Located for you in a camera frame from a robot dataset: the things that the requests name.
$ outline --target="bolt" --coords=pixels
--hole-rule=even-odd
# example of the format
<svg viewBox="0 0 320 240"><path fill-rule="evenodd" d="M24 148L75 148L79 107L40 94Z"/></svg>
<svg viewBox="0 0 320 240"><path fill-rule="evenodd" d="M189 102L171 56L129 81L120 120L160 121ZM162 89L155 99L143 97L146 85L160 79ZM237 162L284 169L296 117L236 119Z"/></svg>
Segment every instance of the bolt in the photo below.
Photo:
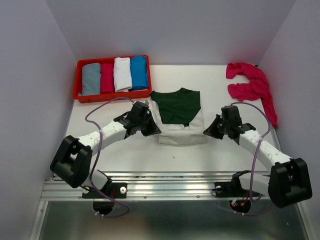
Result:
<svg viewBox="0 0 320 240"><path fill-rule="evenodd" d="M125 194L126 192L127 192L127 189L124 186L120 187L121 194Z"/></svg>
<svg viewBox="0 0 320 240"><path fill-rule="evenodd" d="M222 192L222 187L221 186L216 186L215 187L215 191L217 192L217 193L221 193Z"/></svg>

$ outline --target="folded cloth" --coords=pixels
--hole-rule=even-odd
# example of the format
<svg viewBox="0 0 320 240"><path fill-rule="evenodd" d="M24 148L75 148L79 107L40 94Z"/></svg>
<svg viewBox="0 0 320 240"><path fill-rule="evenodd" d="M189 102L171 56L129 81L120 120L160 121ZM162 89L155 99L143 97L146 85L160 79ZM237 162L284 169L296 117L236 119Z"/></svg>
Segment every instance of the folded cloth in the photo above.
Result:
<svg viewBox="0 0 320 240"><path fill-rule="evenodd" d="M82 67L82 96L100 94L100 63L91 63Z"/></svg>
<svg viewBox="0 0 320 240"><path fill-rule="evenodd" d="M145 56L135 56L130 59L130 70L132 78L132 90L143 90L149 87L147 73L147 58Z"/></svg>
<svg viewBox="0 0 320 240"><path fill-rule="evenodd" d="M116 93L127 92L132 89L129 57L117 57L114 59L113 77Z"/></svg>
<svg viewBox="0 0 320 240"><path fill-rule="evenodd" d="M200 92L181 88L170 93L153 91L150 96L151 114L161 130L159 144L194 145L207 142L206 136L203 135L205 125Z"/></svg>
<svg viewBox="0 0 320 240"><path fill-rule="evenodd" d="M240 102L244 99L254 101L261 98L265 115L276 128L278 117L275 111L269 82L264 72L254 65L238 62L229 63L226 67L226 78L233 79L236 75L244 75L249 83L237 83L228 85L228 92L231 97L237 98Z"/></svg>
<svg viewBox="0 0 320 240"><path fill-rule="evenodd" d="M114 65L111 63L103 63L101 64L101 93L110 94L114 92Z"/></svg>

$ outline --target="white cloth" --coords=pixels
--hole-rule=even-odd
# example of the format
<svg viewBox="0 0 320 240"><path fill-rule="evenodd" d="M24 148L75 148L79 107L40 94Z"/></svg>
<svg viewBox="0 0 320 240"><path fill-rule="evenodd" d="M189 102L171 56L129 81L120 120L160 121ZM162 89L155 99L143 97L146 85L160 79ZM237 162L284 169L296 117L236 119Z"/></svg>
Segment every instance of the white cloth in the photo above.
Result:
<svg viewBox="0 0 320 240"><path fill-rule="evenodd" d="M149 107L152 117L155 124L161 130L159 144L192 145L205 144L207 142L206 136L203 135L205 124L201 109L189 123L189 126L184 126L183 124L163 124L158 104L152 100L150 102Z"/></svg>
<svg viewBox="0 0 320 240"><path fill-rule="evenodd" d="M129 57L117 57L114 59L113 78L116 93L128 92L129 89L132 89Z"/></svg>

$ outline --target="red folded shirt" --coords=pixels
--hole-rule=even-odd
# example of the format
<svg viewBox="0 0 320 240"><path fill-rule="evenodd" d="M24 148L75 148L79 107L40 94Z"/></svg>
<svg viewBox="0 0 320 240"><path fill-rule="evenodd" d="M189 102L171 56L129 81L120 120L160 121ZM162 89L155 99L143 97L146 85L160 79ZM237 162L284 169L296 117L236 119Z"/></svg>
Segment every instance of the red folded shirt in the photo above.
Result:
<svg viewBox="0 0 320 240"><path fill-rule="evenodd" d="M101 93L110 94L115 92L114 65L111 63L101 64Z"/></svg>
<svg viewBox="0 0 320 240"><path fill-rule="evenodd" d="M272 101L269 82L264 72L245 62L229 63L226 67L226 78L233 79L236 75L244 75L249 83L237 83L228 85L228 92L231 97L237 98L240 102L245 99L249 101L261 98L265 115L273 127L278 127L278 117Z"/></svg>

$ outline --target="blue folded shirt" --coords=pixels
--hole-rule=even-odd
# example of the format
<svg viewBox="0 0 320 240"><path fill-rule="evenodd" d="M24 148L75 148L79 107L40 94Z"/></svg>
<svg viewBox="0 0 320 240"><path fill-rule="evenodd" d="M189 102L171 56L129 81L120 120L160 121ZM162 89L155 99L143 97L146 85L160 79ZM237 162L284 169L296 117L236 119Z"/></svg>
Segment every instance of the blue folded shirt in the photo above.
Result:
<svg viewBox="0 0 320 240"><path fill-rule="evenodd" d="M147 57L138 55L131 58L130 71L132 78L132 91L143 90L149 87Z"/></svg>
<svg viewBox="0 0 320 240"><path fill-rule="evenodd" d="M91 63L82 67L82 96L100 94L101 65Z"/></svg>

